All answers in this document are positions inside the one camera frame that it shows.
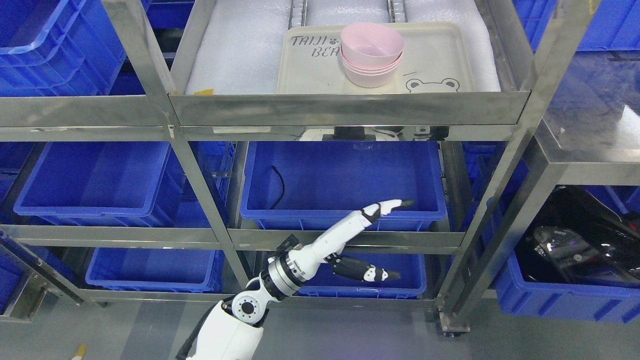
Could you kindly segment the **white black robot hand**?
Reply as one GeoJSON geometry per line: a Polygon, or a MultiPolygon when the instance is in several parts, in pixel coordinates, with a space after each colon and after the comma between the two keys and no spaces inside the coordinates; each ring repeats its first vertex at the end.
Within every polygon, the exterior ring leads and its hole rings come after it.
{"type": "Polygon", "coordinates": [[[329,264],[334,275],[367,283],[399,280],[399,272],[384,269],[353,256],[343,255],[347,243],[372,226],[380,217],[396,208],[406,208],[413,200],[391,199],[373,203],[360,210],[350,212],[313,243],[291,250],[286,256],[292,273],[302,281],[310,281],[322,264],[329,264]]]}

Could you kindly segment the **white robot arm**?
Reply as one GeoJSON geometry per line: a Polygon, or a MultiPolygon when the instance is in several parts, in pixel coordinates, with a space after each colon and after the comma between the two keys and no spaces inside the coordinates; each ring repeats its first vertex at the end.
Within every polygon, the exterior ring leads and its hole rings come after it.
{"type": "Polygon", "coordinates": [[[288,264],[290,251],[302,248],[295,235],[287,237],[244,290],[205,312],[176,360],[251,360],[263,337],[269,303],[279,303],[306,285],[297,265],[288,264]]]}

